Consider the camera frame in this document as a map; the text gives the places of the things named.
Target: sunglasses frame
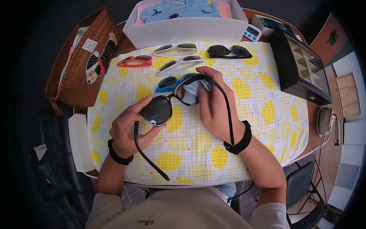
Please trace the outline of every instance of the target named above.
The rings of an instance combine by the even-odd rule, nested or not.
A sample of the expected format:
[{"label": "sunglasses frame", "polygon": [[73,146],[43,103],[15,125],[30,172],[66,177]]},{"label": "sunglasses frame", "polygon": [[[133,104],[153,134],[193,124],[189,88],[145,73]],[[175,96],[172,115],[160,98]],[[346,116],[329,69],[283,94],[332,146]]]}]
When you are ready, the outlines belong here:
[{"label": "sunglasses frame", "polygon": [[[211,46],[211,47],[214,47],[214,46],[221,46],[221,47],[224,47],[224,48],[226,48],[225,46],[223,46],[223,45],[213,45],[213,46]],[[235,53],[233,50],[232,50],[232,48],[231,48],[231,50],[229,50],[228,48],[226,48],[228,51],[229,51],[229,53],[228,54],[226,54],[226,55],[213,55],[212,53],[210,53],[210,48],[209,48],[209,50],[207,50],[207,52],[209,53],[209,57],[210,58],[221,58],[221,59],[249,59],[249,58],[252,58],[253,56],[252,56],[252,54],[250,54],[250,52],[246,49],[246,48],[244,48],[246,51],[248,51],[248,53],[250,54],[250,56],[243,56],[243,55],[240,55],[240,54],[238,54],[238,53]],[[229,55],[230,53],[234,53],[234,54],[236,54],[237,56],[227,56],[227,55]]]},{"label": "sunglasses frame", "polygon": [[[181,56],[193,56],[195,54],[198,54],[198,48],[196,46],[196,44],[194,44],[195,48],[180,48],[178,47],[179,45],[177,46],[174,46],[172,44],[168,44],[170,45],[170,48],[167,48],[167,49],[163,49],[163,50],[160,50],[160,51],[153,51],[153,55],[154,56],[161,56],[161,57],[168,57],[168,58],[171,58],[171,57],[181,57]],[[172,48],[177,48],[177,49],[182,49],[182,50],[192,50],[190,52],[184,52],[184,53],[174,53],[174,54],[163,54],[161,52],[165,52],[165,51],[168,51],[168,50],[171,50]]]},{"label": "sunglasses frame", "polygon": [[[139,56],[147,56],[147,57],[150,57],[150,60],[139,60],[139,59],[136,59]],[[126,62],[131,61],[131,60],[135,60],[135,61],[142,62],[142,64],[127,64],[126,63]],[[129,57],[125,58],[124,60],[121,60],[120,62],[117,63],[117,66],[118,67],[145,67],[145,66],[151,66],[152,64],[153,64],[153,58],[151,56],[148,56],[148,55],[138,55],[136,57],[129,56]]]},{"label": "sunglasses frame", "polygon": [[[200,56],[198,56],[200,59],[198,59],[198,60],[183,60],[184,58],[187,58],[187,57],[190,57],[190,56],[193,56],[193,55],[189,55],[189,56],[185,56],[185,57],[183,57],[182,59],[180,59],[180,60],[171,60],[171,61],[168,61],[168,62],[166,62],[165,64],[163,64],[160,68],[159,68],[159,71],[158,71],[158,76],[165,76],[165,75],[171,75],[171,74],[176,74],[176,73],[179,73],[179,72],[181,72],[181,71],[185,71],[185,70],[188,70],[188,69],[190,69],[190,68],[192,68],[192,67],[194,67],[194,66],[197,66],[197,65],[199,65],[199,64],[202,64],[202,63],[204,63],[204,62],[206,62],[206,60],[205,59],[203,59],[202,57],[200,57]],[[174,64],[172,64],[171,66],[169,66],[169,67],[167,67],[167,68],[165,68],[164,70],[160,70],[164,65],[166,65],[166,64],[168,64],[168,63],[170,63],[170,62],[175,62]],[[186,67],[183,67],[183,68],[181,68],[181,69],[177,69],[177,70],[173,70],[173,71],[169,71],[169,69],[170,68],[172,68],[172,67],[175,67],[175,66],[177,66],[177,65],[179,65],[179,64],[182,64],[182,63],[189,63],[189,62],[197,62],[197,63],[195,63],[195,64],[191,64],[191,65],[189,65],[189,66],[186,66]]]},{"label": "sunglasses frame", "polygon": [[[185,74],[182,79],[177,79],[175,76],[168,76],[164,79],[162,79],[159,83],[158,83],[158,87],[156,88],[155,92],[156,93],[165,93],[165,92],[174,92],[174,88],[172,88],[173,86],[176,86],[177,84],[179,84],[180,82],[182,82],[183,80],[186,80],[186,76],[190,75],[190,74],[197,74],[197,73],[187,73]],[[165,86],[163,88],[159,88],[159,85],[161,82],[163,82],[164,80],[168,79],[168,78],[174,78],[175,79],[175,83],[169,85],[169,86]]]},{"label": "sunglasses frame", "polygon": [[[213,79],[209,78],[208,76],[206,76],[206,74],[203,74],[203,73],[197,73],[197,76],[198,76],[198,79],[197,80],[207,80],[209,82],[211,82],[211,84],[213,84],[214,86],[216,86],[220,91],[221,93],[224,95],[224,98],[225,98],[225,102],[226,102],[226,108],[227,108],[227,111],[228,111],[228,120],[229,120],[229,131],[230,131],[230,141],[231,141],[231,145],[232,146],[235,146],[234,144],[234,133],[233,133],[233,128],[232,128],[232,120],[231,120],[231,111],[230,111],[230,105],[229,105],[229,100],[224,92],[224,90],[222,89],[222,87]],[[178,88],[180,87],[180,85],[182,85],[183,83],[185,83],[186,81],[188,80],[191,80],[192,78],[188,78],[186,80],[183,80],[182,82],[180,82],[174,89],[174,92],[168,96],[164,96],[164,95],[160,95],[160,96],[156,96],[154,97],[151,101],[153,101],[154,99],[165,99],[169,102],[169,107],[170,107],[170,116],[168,118],[167,121],[165,121],[164,123],[160,124],[160,125],[154,125],[152,123],[150,123],[147,118],[143,115],[143,112],[142,110],[139,112],[139,115],[141,115],[149,124],[153,125],[153,126],[161,126],[161,125],[164,125],[165,123],[167,123],[170,118],[172,117],[173,115],[173,108],[172,108],[172,103],[170,101],[170,99],[172,97],[176,97],[179,101],[181,101],[182,103],[184,103],[185,105],[188,105],[188,106],[194,106],[197,103],[195,104],[187,104],[185,102],[183,102],[177,95],[177,91],[178,91]],[[167,181],[170,180],[170,178],[168,177],[168,175],[166,175],[158,166],[156,166],[141,150],[139,144],[138,144],[138,125],[139,125],[139,121],[135,121],[134,123],[134,141],[135,141],[135,145],[136,145],[136,148],[138,150],[138,152],[141,154],[141,156]]]}]

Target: sunglasses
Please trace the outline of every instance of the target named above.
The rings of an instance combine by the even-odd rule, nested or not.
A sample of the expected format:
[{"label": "sunglasses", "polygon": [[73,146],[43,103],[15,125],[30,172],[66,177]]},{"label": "sunglasses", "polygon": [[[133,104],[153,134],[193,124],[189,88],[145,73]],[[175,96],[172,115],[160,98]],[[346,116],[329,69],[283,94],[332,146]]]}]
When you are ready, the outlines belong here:
[{"label": "sunglasses", "polygon": [[[193,64],[190,64],[188,66],[184,66],[178,69],[173,70],[173,67],[177,67],[180,64],[184,64],[184,63],[190,63],[190,62],[194,62]],[[200,56],[186,56],[183,57],[180,60],[172,60],[169,61],[165,64],[163,64],[163,66],[160,67],[159,72],[158,72],[158,76],[164,76],[164,75],[171,75],[171,74],[176,74],[179,73],[181,71],[185,71],[187,69],[190,69],[194,66],[197,66],[199,64],[202,64],[206,62],[205,59],[201,58]]]},{"label": "sunglasses", "polygon": [[[153,64],[152,62],[152,57],[151,56],[147,56],[147,55],[140,55],[140,56],[129,56],[124,60],[121,60],[120,62],[117,63],[118,67],[144,67],[144,66],[151,66]],[[129,61],[138,61],[141,62],[141,64],[128,64],[127,62]]]},{"label": "sunglasses", "polygon": [[[171,50],[172,48],[177,48],[178,52],[171,53],[171,54],[165,53],[165,51]],[[182,57],[182,56],[187,56],[187,55],[194,55],[197,53],[198,53],[198,49],[197,49],[196,45],[188,44],[188,43],[179,44],[177,46],[173,46],[171,44],[163,45],[153,51],[154,56],[162,56],[162,57]]]},{"label": "sunglasses", "polygon": [[[234,45],[232,51],[228,50],[225,46],[214,45],[209,48],[208,52],[210,53],[210,58],[247,59],[253,57],[246,48],[238,45]],[[228,56],[230,53],[234,53],[236,56]]]},{"label": "sunglasses", "polygon": [[197,73],[188,73],[185,74],[181,80],[177,79],[174,76],[169,76],[165,79],[162,79],[159,84],[158,87],[156,88],[155,92],[156,93],[164,93],[164,92],[174,92],[174,88],[173,86],[176,86],[177,84],[179,84],[180,82],[182,82],[183,80],[189,79],[193,76],[197,75]]},{"label": "sunglasses", "polygon": [[[226,108],[228,111],[228,118],[229,118],[229,130],[230,130],[230,141],[231,145],[234,145],[234,134],[232,129],[232,122],[231,122],[231,112],[230,112],[230,106],[229,106],[229,100],[224,92],[224,90],[221,88],[221,86],[214,81],[213,79],[209,78],[205,74],[199,74],[194,73],[195,75],[184,79],[182,82],[180,82],[174,89],[174,92],[171,93],[168,96],[160,95],[157,97],[154,97],[148,105],[146,105],[140,112],[139,115],[141,115],[149,124],[153,126],[161,126],[167,123],[170,118],[173,115],[173,109],[172,109],[172,103],[171,98],[175,97],[182,103],[184,103],[187,106],[194,106],[198,104],[198,97],[189,93],[184,89],[184,85],[196,85],[196,90],[198,90],[198,86],[200,84],[192,84],[195,81],[201,81],[206,80],[207,82],[210,82],[212,85],[216,86],[224,95],[225,101],[226,101]],[[170,178],[159,168],[157,167],[150,159],[142,152],[138,145],[138,125],[139,121],[135,121],[134,124],[134,140],[135,145],[141,156],[162,176],[165,180],[169,181]]]}]

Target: pink fabric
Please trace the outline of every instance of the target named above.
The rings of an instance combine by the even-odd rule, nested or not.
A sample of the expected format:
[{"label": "pink fabric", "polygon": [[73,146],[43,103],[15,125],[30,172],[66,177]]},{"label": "pink fabric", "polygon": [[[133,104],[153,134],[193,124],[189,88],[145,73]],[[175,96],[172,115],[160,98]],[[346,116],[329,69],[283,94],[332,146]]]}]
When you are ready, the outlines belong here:
[{"label": "pink fabric", "polygon": [[[222,18],[232,19],[232,18],[231,18],[230,9],[229,9],[229,4],[227,4],[227,3],[223,3],[223,2],[221,2],[221,1],[215,1],[215,2],[217,2],[217,3],[221,4],[220,16],[221,16]],[[155,5],[155,4],[158,4],[158,3],[151,3],[151,4],[146,4],[146,5],[142,5],[142,6],[138,7],[138,8],[137,8],[137,14],[138,14],[138,15],[137,15],[137,21],[135,22],[135,24],[134,24],[132,27],[136,27],[136,26],[139,26],[139,25],[143,25],[143,24],[145,24],[145,21],[144,21],[144,20],[142,20],[142,19],[140,18],[140,14],[141,14],[141,12],[142,12],[146,7],[151,6],[151,5]]]}]

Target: black display case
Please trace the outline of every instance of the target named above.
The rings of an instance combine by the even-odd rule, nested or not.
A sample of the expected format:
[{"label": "black display case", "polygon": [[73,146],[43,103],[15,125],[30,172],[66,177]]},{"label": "black display case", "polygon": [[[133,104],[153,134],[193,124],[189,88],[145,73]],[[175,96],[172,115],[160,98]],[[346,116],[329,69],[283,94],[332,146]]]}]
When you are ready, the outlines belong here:
[{"label": "black display case", "polygon": [[332,103],[320,57],[287,32],[277,29],[269,39],[276,60],[281,91],[320,106]]}]

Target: sunglasses lens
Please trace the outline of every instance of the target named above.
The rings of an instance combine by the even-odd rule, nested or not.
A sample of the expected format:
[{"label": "sunglasses lens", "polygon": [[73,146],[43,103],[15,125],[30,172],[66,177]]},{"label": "sunglasses lens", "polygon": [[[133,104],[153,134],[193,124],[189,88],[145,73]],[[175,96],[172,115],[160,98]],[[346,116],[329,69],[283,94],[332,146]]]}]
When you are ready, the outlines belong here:
[{"label": "sunglasses lens", "polygon": [[237,55],[241,55],[241,56],[251,56],[250,52],[244,48],[244,47],[241,47],[241,46],[237,46],[237,45],[234,45],[232,47],[232,51],[237,54]]},{"label": "sunglasses lens", "polygon": [[179,44],[177,45],[177,48],[197,48],[195,44]]},{"label": "sunglasses lens", "polygon": [[150,124],[154,126],[162,125],[171,116],[170,103],[165,98],[153,98],[151,102],[141,110],[141,114]]},{"label": "sunglasses lens", "polygon": [[190,74],[187,74],[186,76],[184,76],[184,79],[183,80],[189,79],[189,78],[194,77],[194,76],[196,76],[198,74],[199,73],[190,73]]},{"label": "sunglasses lens", "polygon": [[136,57],[136,59],[138,59],[138,60],[145,60],[145,61],[147,61],[147,60],[150,60],[150,59],[151,59],[151,57],[150,57],[150,56],[137,56],[137,57]]},{"label": "sunglasses lens", "polygon": [[174,77],[168,77],[160,82],[159,88],[164,88],[164,87],[173,85],[173,84],[175,84],[176,81],[177,80]]},{"label": "sunglasses lens", "polygon": [[172,66],[173,64],[175,64],[176,62],[174,60],[169,61],[168,63],[164,64],[163,66],[160,67],[160,71],[163,71],[167,68],[169,68],[170,66]]},{"label": "sunglasses lens", "polygon": [[200,85],[201,80],[199,78],[191,77],[189,80],[179,85],[176,94],[182,102],[195,105],[198,103],[198,87]]},{"label": "sunglasses lens", "polygon": [[186,56],[183,58],[183,61],[188,61],[188,60],[200,60],[201,57],[199,56]]},{"label": "sunglasses lens", "polygon": [[157,48],[154,52],[159,52],[159,51],[171,48],[171,47],[172,47],[172,45],[163,45],[160,48]]},{"label": "sunglasses lens", "polygon": [[209,49],[210,55],[212,56],[225,56],[230,53],[230,51],[222,45],[214,45]]},{"label": "sunglasses lens", "polygon": [[[128,60],[128,59],[131,59],[131,56],[130,57],[127,57],[126,59],[124,59],[124,60]],[[124,61],[124,60],[122,60],[122,61]]]}]

